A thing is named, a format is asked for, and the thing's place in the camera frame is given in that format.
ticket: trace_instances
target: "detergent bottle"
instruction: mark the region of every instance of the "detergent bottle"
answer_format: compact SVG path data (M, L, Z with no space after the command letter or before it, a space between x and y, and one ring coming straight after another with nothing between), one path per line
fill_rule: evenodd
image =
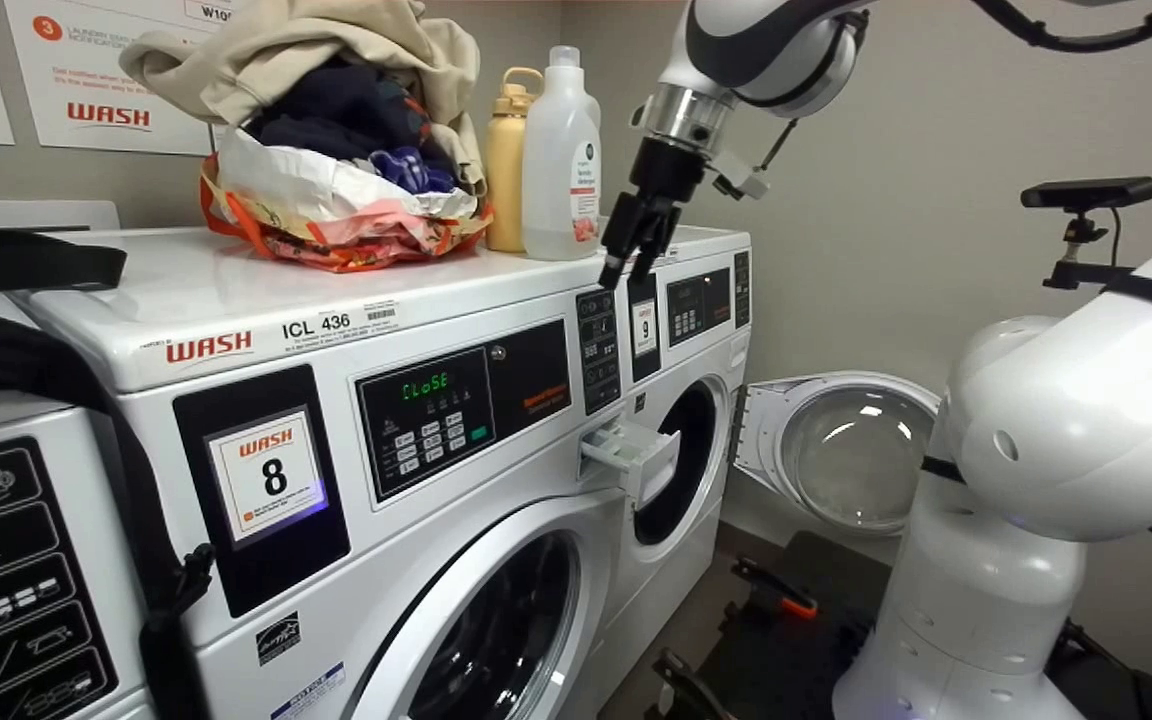
M527 132L527 108L531 94L521 83L521 78L539 83L536 67L508 67L501 79L501 95L493 108L490 127L490 204L493 204L493 227L490 247L526 255L526 132Z
M601 103L585 94L579 48L557 46L526 132L526 252L539 261L601 247Z

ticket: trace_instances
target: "washing machine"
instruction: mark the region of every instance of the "washing machine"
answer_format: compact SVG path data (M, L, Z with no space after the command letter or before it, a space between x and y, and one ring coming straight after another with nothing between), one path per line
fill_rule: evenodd
M557 717L595 642L624 493L601 261L327 278L210 234L117 292L29 292L153 457L170 541L218 554L190 612L211 717Z
M711 559L747 365L747 234L679 227L648 285L624 285L624 427L670 465L624 483L609 619L568 717L595 717Z
M144 717L137 634L92 417L0 392L0 717Z

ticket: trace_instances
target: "sticker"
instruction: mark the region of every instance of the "sticker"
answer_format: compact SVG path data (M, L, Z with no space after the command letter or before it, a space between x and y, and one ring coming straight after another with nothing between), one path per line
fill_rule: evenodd
M327 510L305 409L218 438L210 447L236 545Z
M298 618L298 612L283 618L283 619L277 619L273 630L258 634L258 657L261 657L261 664L283 657L283 653L298 648L298 644L299 644L299 618Z
M270 720L298 720L305 717L320 696L327 696L327 687L338 687L343 680L343 664L327 669L320 680L314 680L299 696L292 696L287 706L279 706L277 714L270 714Z
M648 358L655 354L655 303L632 303L632 354Z

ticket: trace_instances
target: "laundry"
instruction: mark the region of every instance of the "laundry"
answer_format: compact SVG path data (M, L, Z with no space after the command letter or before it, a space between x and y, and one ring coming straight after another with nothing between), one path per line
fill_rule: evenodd
M418 72L433 145L456 164L459 183L486 182L470 115L482 48L418 0L261 0L204 46L147 34L125 48L122 67L190 115L245 127L338 58Z
M433 140L421 94L367 60L332 58L264 108L249 135L373 169L408 193L451 193L456 169Z

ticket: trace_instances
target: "black cable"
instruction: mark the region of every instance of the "black cable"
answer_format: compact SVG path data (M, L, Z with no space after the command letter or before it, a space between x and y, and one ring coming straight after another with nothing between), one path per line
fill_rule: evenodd
M1152 11L1135 30L1103 36L1051 36L1046 21L1023 16L1013 0L978 0L995 25L1037 48L1051 51L1117 51L1152 40Z
M769 169L772 169L772 160L781 155L784 140L790 140L797 127L800 127L800 120L793 115L793 120L781 127L775 145L769 147L769 155L761 160L756 173L769 173Z

